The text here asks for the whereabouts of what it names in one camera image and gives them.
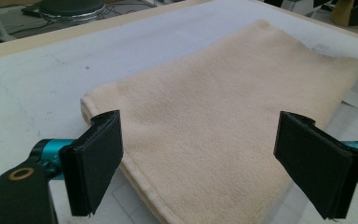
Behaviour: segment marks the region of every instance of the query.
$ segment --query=beige towel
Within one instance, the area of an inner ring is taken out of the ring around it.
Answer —
[[[260,223],[289,184],[273,156],[280,111],[323,127],[357,76],[358,61],[257,21],[81,105],[85,120],[121,110],[121,168],[161,222]]]

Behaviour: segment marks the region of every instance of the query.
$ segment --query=fabric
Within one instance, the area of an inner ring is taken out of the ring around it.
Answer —
[[[121,168],[162,223],[260,223],[289,185],[274,158],[280,111],[323,127],[358,61],[307,49],[256,21],[184,58],[81,99],[119,109]]]

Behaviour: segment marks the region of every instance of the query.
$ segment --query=white tabletop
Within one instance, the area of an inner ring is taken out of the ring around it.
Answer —
[[[358,59],[357,37],[244,0],[214,0],[3,56],[0,174],[24,161],[40,139],[85,132],[79,100],[90,89],[186,56],[259,19],[310,49]],[[53,187],[64,195],[63,185]],[[60,218],[70,216],[65,197],[57,198]]]

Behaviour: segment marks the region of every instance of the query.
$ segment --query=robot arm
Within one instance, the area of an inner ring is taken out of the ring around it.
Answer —
[[[281,112],[274,155],[322,218],[345,218],[358,183],[358,142],[339,142],[314,124]]]
[[[39,141],[26,161],[0,175],[0,224],[58,223],[48,187],[53,178],[64,178],[73,216],[95,213],[123,146],[119,111],[91,123],[76,140]]]

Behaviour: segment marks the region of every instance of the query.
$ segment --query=black cable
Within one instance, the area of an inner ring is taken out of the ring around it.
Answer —
[[[111,5],[115,5],[115,6],[144,6],[144,7],[155,7],[155,6],[150,6],[146,3],[112,3]]]
[[[18,34],[18,33],[25,32],[25,31],[33,31],[33,30],[42,29],[42,28],[44,28],[44,27],[46,27],[46,26],[51,25],[52,23],[53,23],[53,22],[48,21],[48,22],[46,22],[46,24],[44,24],[44,25],[41,25],[41,26],[38,26],[38,27],[33,27],[33,28],[27,28],[27,29],[23,29],[23,30],[19,30],[19,31],[15,31],[15,32],[13,32],[13,33],[10,33],[9,35]]]
[[[108,15],[109,13],[115,13],[115,16],[120,16],[121,15],[121,13],[119,13],[119,12],[117,12],[116,11],[116,8],[115,8],[115,6],[113,6],[113,5],[109,5],[109,6],[107,6],[106,7],[106,11],[107,11],[107,13],[104,13],[104,15]]]

